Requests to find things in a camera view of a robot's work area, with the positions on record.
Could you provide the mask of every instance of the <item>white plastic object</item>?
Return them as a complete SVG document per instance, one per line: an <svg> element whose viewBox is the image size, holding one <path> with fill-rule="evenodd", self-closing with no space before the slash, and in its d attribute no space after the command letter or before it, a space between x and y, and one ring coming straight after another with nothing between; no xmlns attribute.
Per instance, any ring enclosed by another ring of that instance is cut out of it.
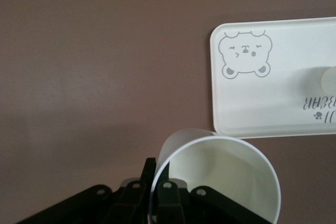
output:
<svg viewBox="0 0 336 224"><path fill-rule="evenodd" d="M210 46L216 132L336 133L335 17L223 24Z"/></svg>
<svg viewBox="0 0 336 224"><path fill-rule="evenodd" d="M200 129L180 130L163 144L151 188L150 216L153 192L169 162L169 178L186 181L188 191L200 185L210 186L277 223L281 192L269 160L243 140Z"/></svg>
<svg viewBox="0 0 336 224"><path fill-rule="evenodd" d="M323 73L321 86L327 94L336 95L336 66Z"/></svg>

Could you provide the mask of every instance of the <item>circular knob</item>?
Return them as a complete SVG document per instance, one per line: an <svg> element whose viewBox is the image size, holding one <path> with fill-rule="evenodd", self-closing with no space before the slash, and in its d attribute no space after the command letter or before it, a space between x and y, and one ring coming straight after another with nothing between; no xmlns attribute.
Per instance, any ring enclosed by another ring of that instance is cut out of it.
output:
<svg viewBox="0 0 336 224"><path fill-rule="evenodd" d="M321 77L321 86L325 93L336 95L336 66L324 72Z"/></svg>

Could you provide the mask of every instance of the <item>paw print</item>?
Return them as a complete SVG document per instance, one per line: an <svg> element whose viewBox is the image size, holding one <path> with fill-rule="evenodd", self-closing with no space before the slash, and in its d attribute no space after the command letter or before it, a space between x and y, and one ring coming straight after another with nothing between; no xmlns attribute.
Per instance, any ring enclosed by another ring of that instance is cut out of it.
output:
<svg viewBox="0 0 336 224"><path fill-rule="evenodd" d="M322 113L321 112L316 112L316 114L314 115L315 119L322 119Z"/></svg>

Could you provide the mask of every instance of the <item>bear ear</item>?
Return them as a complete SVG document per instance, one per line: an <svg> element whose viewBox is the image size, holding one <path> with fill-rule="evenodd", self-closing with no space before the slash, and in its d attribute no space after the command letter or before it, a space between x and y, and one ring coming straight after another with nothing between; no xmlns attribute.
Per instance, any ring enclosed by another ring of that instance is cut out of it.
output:
<svg viewBox="0 0 336 224"><path fill-rule="evenodd" d="M231 46L231 45L229 45L233 41L231 39L236 38L239 35L239 33L237 33L237 32L231 33L231 34L224 33L224 35L225 35L225 37L220 40L219 45L218 45L219 52L221 54L223 54L225 52L225 50L228 48L228 46Z"/></svg>
<svg viewBox="0 0 336 224"><path fill-rule="evenodd" d="M256 70L254 73L259 77L265 77L266 75L269 74L270 71L271 71L270 65L267 62L265 62L265 64L261 68Z"/></svg>
<svg viewBox="0 0 336 224"><path fill-rule="evenodd" d="M225 32L225 37L228 37L230 39L236 38L239 35L239 32L231 31L231 32Z"/></svg>
<svg viewBox="0 0 336 224"><path fill-rule="evenodd" d="M224 65L224 66L223 66L222 73L223 73L224 77L227 78L227 79L233 79L233 78L236 78L237 75L238 75L238 72L237 72L237 71L232 70L232 69L229 68L227 65Z"/></svg>
<svg viewBox="0 0 336 224"><path fill-rule="evenodd" d="M254 31L251 31L251 34L255 37L260 37L262 35L264 35L266 32L266 30L254 30Z"/></svg>

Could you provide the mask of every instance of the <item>white tray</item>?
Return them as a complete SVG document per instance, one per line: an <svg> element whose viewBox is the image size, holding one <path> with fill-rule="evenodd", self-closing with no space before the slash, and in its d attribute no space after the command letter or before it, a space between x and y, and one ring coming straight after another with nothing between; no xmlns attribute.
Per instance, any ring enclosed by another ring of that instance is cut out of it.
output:
<svg viewBox="0 0 336 224"><path fill-rule="evenodd" d="M336 97L320 82L336 66L336 17L223 24L210 46L218 133L336 133Z"/></svg>

